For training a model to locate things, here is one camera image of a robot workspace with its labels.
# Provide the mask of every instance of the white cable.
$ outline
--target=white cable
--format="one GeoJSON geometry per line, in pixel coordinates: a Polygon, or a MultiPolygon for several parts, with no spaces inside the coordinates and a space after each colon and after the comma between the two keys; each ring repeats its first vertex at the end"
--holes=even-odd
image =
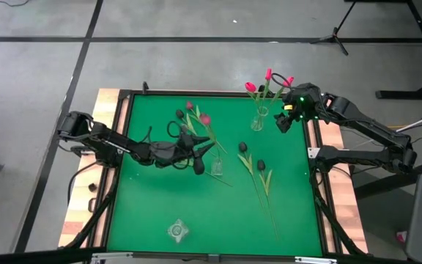
{"type": "MultiPolygon", "coordinates": [[[[402,132],[402,131],[405,131],[405,130],[407,130],[408,128],[414,127],[415,125],[418,125],[418,124],[421,124],[421,123],[422,123],[422,120],[419,120],[419,121],[417,121],[417,122],[414,122],[413,124],[410,124],[410,125],[407,125],[407,126],[405,126],[405,127],[403,127],[403,128],[397,129],[397,130],[396,130],[396,132],[402,132]]],[[[364,145],[364,144],[371,143],[371,142],[373,142],[373,141],[374,141],[373,139],[368,140],[368,141],[363,142],[363,143],[361,143],[361,144],[357,144],[356,146],[354,146],[354,147],[352,147],[352,148],[350,148],[350,149],[351,149],[351,150],[354,150],[354,149],[355,149],[355,148],[357,148],[357,147],[360,147],[360,146],[362,146],[362,145],[364,145]]]]}

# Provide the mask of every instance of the tripod stand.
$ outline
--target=tripod stand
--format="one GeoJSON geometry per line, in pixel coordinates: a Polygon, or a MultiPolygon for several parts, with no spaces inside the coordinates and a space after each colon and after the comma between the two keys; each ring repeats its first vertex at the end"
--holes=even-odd
{"type": "Polygon", "coordinates": [[[354,1],[351,4],[351,7],[349,7],[348,12],[346,13],[346,15],[344,15],[343,20],[341,21],[341,23],[338,25],[338,27],[335,27],[333,29],[333,32],[331,35],[328,35],[326,37],[320,37],[318,40],[315,40],[313,42],[311,42],[311,44],[315,44],[315,43],[337,43],[340,48],[341,51],[343,52],[344,55],[348,56],[348,51],[344,48],[343,43],[340,41],[340,39],[338,38],[338,32],[340,31],[341,27],[343,26],[344,21],[346,20],[346,18],[348,17],[348,15],[351,13],[352,8],[355,6],[356,1],[354,1]]]}

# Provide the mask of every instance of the black tulip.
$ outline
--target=black tulip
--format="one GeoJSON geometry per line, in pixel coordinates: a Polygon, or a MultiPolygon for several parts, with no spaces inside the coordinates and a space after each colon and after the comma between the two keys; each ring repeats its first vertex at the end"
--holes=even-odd
{"type": "Polygon", "coordinates": [[[180,119],[182,119],[185,115],[183,114],[183,112],[182,112],[182,110],[180,110],[180,109],[178,109],[176,112],[175,112],[175,114],[176,114],[176,116],[178,117],[178,118],[180,118],[180,119]]]}
{"type": "Polygon", "coordinates": [[[259,171],[263,171],[264,168],[266,168],[263,160],[258,160],[258,162],[256,163],[256,167],[258,168],[259,171]]]}
{"type": "Polygon", "coordinates": [[[239,143],[239,150],[240,150],[240,152],[247,151],[247,145],[245,144],[245,142],[240,142],[239,143]]]}

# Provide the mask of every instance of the table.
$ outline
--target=table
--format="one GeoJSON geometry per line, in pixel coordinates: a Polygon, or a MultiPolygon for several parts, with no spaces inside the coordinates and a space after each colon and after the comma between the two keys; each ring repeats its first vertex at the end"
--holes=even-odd
{"type": "MultiPolygon", "coordinates": [[[[287,134],[282,134],[273,125],[272,118],[267,117],[263,131],[253,132],[250,129],[250,121],[254,115],[251,109],[255,112],[255,106],[250,99],[242,98],[245,94],[197,91],[154,91],[147,94],[141,95],[141,91],[100,89],[92,116],[96,121],[138,141],[144,137],[149,125],[153,127],[151,132],[153,140],[171,141],[173,139],[165,132],[166,120],[176,120],[175,110],[177,108],[185,110],[185,101],[190,98],[211,117],[221,117],[225,113],[242,115],[233,119],[232,124],[224,122],[225,119],[212,119],[216,135],[226,132],[225,136],[218,136],[218,141],[222,142],[227,151],[227,154],[222,154],[227,158],[223,158],[224,173],[221,179],[232,184],[232,187],[209,175],[195,176],[192,169],[180,172],[172,168],[156,169],[139,166],[129,156],[124,157],[122,169],[93,166],[80,174],[74,182],[59,240],[60,246],[71,242],[89,220],[92,207],[100,203],[100,197],[105,196],[116,175],[119,184],[115,203],[102,215],[94,228],[95,232],[84,241],[83,246],[107,246],[110,251],[206,252],[268,256],[316,257],[321,256],[323,252],[336,252],[337,248],[338,252],[343,250],[346,253],[346,249],[339,246],[338,238],[333,236],[327,219],[322,216],[318,208],[315,208],[308,178],[302,176],[308,172],[306,147],[316,147],[317,136],[321,136],[318,140],[322,140],[324,144],[343,147],[337,125],[326,125],[321,122],[318,126],[310,122],[305,127],[298,123],[293,125],[287,134]],[[211,94],[220,97],[210,98],[208,95],[211,94]],[[220,107],[212,107],[217,100],[220,107]],[[138,109],[151,114],[137,114],[138,109]],[[245,130],[235,131],[229,129],[230,125],[235,125],[236,128],[245,126],[245,130]],[[129,126],[134,126],[135,129],[128,130],[129,126]],[[268,138],[265,140],[274,141],[278,146],[282,145],[281,139],[284,139],[290,147],[271,148],[266,145],[274,146],[275,143],[257,144],[261,136],[255,138],[252,136],[255,133],[262,133],[268,138]],[[310,142],[304,140],[304,137],[310,139],[310,142]],[[272,212],[277,222],[278,238],[275,237],[267,208],[262,210],[252,187],[251,177],[237,158],[238,139],[244,139],[249,147],[253,148],[254,155],[265,153],[267,166],[274,169],[270,196],[272,212]],[[285,163],[278,162],[277,157],[284,155],[290,158],[285,163]],[[96,192],[89,191],[88,186],[91,183],[99,186],[96,192]],[[175,244],[166,233],[167,227],[177,218],[184,218],[183,221],[190,227],[189,237],[180,244],[175,244]],[[233,239],[232,234],[238,234],[238,238],[233,239]]],[[[281,106],[273,105],[270,114],[274,111],[279,112],[279,107],[281,106]]],[[[212,158],[209,154],[204,158],[208,168],[212,158]]],[[[84,167],[94,160],[93,155],[84,156],[79,167],[84,167]]],[[[349,171],[346,164],[338,164],[337,167],[349,171]]],[[[326,190],[330,190],[331,195],[327,197],[327,203],[334,208],[338,221],[349,237],[360,249],[367,252],[350,178],[336,169],[333,169],[326,178],[328,180],[320,185],[322,194],[325,195],[326,190]]]]}

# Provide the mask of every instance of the wooden table frame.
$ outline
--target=wooden table frame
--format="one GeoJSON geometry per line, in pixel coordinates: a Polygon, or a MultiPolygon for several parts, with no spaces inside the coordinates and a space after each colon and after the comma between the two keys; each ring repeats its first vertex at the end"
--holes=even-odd
{"type": "MultiPolygon", "coordinates": [[[[130,119],[131,111],[128,111],[128,106],[130,105],[129,102],[133,101],[133,96],[129,96],[130,93],[130,90],[100,89],[92,115],[94,120],[104,123],[118,133],[126,134],[127,128],[124,124],[125,120],[130,119]]],[[[198,94],[200,91],[187,91],[187,93],[198,94]]],[[[237,93],[229,92],[229,96],[235,94],[237,93]]],[[[319,122],[319,124],[309,122],[306,128],[308,131],[307,136],[310,138],[310,146],[317,147],[323,143],[333,145],[337,148],[343,148],[341,132],[337,125],[326,125],[324,122],[319,122]]],[[[85,155],[80,161],[79,168],[94,161],[95,157],[93,155],[85,155]]],[[[338,164],[336,166],[339,169],[349,172],[346,164],[338,164]]],[[[100,198],[104,197],[107,190],[111,188],[114,175],[118,171],[118,169],[106,169],[96,165],[77,176],[73,185],[73,192],[64,220],[62,234],[59,239],[59,246],[67,245],[81,231],[92,215],[93,210],[89,208],[89,205],[95,205],[96,208],[100,204],[100,198]],[[91,183],[99,187],[95,192],[89,191],[88,186],[91,183]]],[[[319,189],[327,204],[334,210],[338,222],[348,236],[355,242],[356,246],[367,252],[366,240],[364,238],[351,178],[337,169],[332,169],[327,175],[318,174],[317,177],[319,180],[323,180],[324,184],[320,185],[319,189]],[[325,190],[331,193],[327,197],[328,199],[326,199],[325,190]]],[[[94,232],[91,232],[88,239],[83,242],[82,247],[105,246],[110,228],[110,219],[107,219],[106,216],[108,213],[111,214],[112,210],[113,204],[109,205],[107,210],[105,210],[96,224],[93,230],[94,232]]],[[[321,238],[325,238],[325,241],[322,241],[322,251],[346,254],[347,250],[342,246],[339,238],[336,235],[333,236],[332,228],[325,216],[319,214],[318,217],[323,218],[322,226],[324,230],[321,231],[321,238]]]]}

